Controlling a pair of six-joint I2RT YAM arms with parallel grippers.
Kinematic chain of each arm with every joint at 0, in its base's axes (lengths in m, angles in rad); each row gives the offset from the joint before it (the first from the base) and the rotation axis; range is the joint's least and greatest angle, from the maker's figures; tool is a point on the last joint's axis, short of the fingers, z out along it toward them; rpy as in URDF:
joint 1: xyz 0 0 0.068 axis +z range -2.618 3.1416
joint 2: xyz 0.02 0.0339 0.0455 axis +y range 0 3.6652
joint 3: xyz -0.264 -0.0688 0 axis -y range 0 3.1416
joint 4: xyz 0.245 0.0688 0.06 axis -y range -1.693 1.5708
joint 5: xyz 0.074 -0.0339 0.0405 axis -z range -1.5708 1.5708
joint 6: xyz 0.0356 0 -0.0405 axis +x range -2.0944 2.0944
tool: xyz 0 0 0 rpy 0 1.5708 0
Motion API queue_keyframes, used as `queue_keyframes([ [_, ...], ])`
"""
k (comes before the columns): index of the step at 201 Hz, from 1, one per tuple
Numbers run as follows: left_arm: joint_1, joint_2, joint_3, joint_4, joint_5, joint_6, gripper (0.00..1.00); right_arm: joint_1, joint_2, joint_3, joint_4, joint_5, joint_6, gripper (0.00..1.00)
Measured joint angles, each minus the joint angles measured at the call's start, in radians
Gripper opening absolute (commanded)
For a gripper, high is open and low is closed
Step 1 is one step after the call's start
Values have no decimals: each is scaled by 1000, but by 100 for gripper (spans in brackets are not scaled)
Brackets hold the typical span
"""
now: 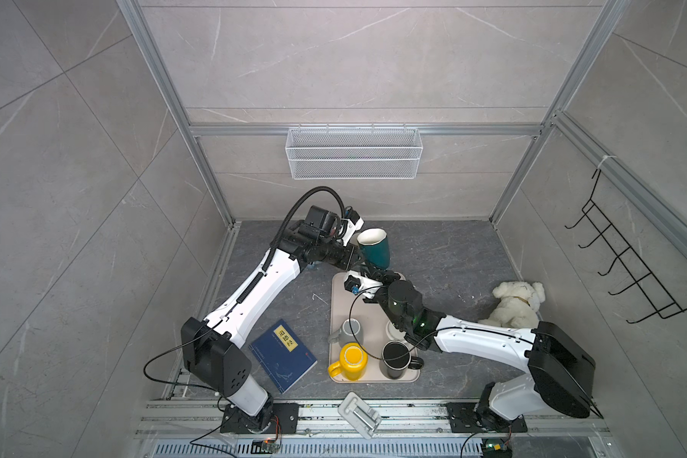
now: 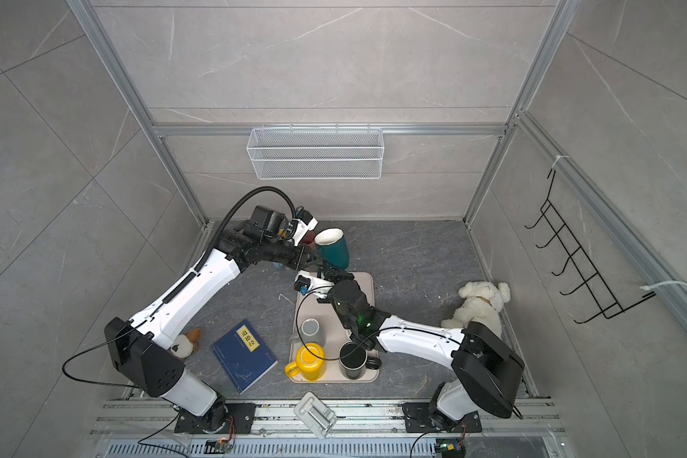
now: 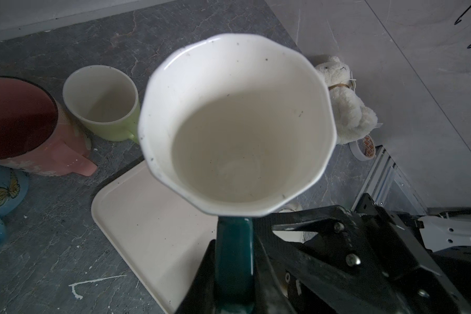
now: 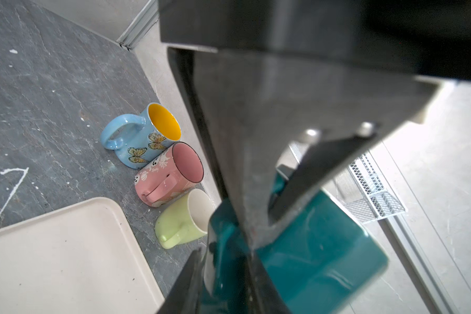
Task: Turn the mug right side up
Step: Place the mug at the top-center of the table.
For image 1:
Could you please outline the dark green mug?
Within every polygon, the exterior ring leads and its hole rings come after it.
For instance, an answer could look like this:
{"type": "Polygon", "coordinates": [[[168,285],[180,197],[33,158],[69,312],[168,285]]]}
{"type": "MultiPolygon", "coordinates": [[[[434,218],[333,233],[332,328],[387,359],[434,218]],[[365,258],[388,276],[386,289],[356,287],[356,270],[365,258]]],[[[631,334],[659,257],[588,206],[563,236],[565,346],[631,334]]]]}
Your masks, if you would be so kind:
{"type": "Polygon", "coordinates": [[[389,239],[384,229],[366,229],[358,235],[357,242],[367,263],[379,269],[389,269],[389,239]]]}

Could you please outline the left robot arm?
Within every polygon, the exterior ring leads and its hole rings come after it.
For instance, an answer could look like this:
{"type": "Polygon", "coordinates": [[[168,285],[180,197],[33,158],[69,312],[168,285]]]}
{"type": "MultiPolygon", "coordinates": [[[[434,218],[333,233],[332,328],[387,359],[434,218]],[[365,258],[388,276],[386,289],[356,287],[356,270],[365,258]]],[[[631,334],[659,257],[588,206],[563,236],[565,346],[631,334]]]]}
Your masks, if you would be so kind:
{"type": "Polygon", "coordinates": [[[313,263],[347,271],[360,261],[350,240],[364,220],[344,206],[328,186],[303,194],[284,217],[261,263],[241,286],[204,319],[190,318],[181,328],[185,368],[202,381],[198,387],[219,393],[240,411],[250,429],[271,420],[271,394],[251,375],[242,348],[255,323],[275,298],[313,263]]]}

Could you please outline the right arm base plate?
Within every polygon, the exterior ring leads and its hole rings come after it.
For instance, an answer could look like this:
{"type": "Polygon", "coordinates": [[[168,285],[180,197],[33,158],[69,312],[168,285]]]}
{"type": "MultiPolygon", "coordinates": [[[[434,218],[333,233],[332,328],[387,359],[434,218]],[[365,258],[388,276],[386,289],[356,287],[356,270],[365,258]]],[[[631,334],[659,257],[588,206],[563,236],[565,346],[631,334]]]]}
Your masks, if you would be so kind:
{"type": "Polygon", "coordinates": [[[508,421],[488,408],[481,410],[476,403],[450,402],[445,404],[448,421],[453,433],[512,432],[528,431],[523,417],[508,421]]]}

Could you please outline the grey mug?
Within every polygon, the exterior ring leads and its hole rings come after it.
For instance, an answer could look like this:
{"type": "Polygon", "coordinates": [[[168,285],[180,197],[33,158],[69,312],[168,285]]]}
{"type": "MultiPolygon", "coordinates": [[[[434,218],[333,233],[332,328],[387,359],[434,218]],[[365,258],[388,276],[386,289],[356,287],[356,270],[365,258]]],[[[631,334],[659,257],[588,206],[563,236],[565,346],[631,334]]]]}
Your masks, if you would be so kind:
{"type": "Polygon", "coordinates": [[[346,319],[332,332],[328,338],[328,343],[345,347],[346,345],[360,342],[363,339],[363,334],[363,327],[357,319],[346,319]]]}

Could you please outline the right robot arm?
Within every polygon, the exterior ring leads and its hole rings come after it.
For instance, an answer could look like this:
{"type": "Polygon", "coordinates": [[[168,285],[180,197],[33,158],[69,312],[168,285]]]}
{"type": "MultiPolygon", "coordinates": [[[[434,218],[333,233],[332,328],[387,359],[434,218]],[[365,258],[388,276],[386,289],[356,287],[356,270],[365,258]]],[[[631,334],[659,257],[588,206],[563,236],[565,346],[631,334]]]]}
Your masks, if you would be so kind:
{"type": "Polygon", "coordinates": [[[407,349],[464,353],[512,366],[521,376],[486,385],[473,409],[485,431],[503,431],[518,417],[551,408],[572,418],[598,414],[593,400],[595,360],[559,326],[534,328],[477,324],[432,310],[412,282],[393,271],[350,271],[343,287],[376,303],[403,332],[407,349]]]}

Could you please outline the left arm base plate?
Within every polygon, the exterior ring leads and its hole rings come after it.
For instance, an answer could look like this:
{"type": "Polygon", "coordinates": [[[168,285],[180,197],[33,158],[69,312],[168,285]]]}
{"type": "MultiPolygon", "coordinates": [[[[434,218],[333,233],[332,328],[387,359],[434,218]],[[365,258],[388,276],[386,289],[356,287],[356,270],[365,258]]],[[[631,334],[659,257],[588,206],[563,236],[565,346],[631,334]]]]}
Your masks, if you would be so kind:
{"type": "Polygon", "coordinates": [[[221,433],[294,434],[299,422],[300,405],[273,403],[264,406],[256,416],[250,416],[237,406],[227,406],[223,412],[221,433]]]}

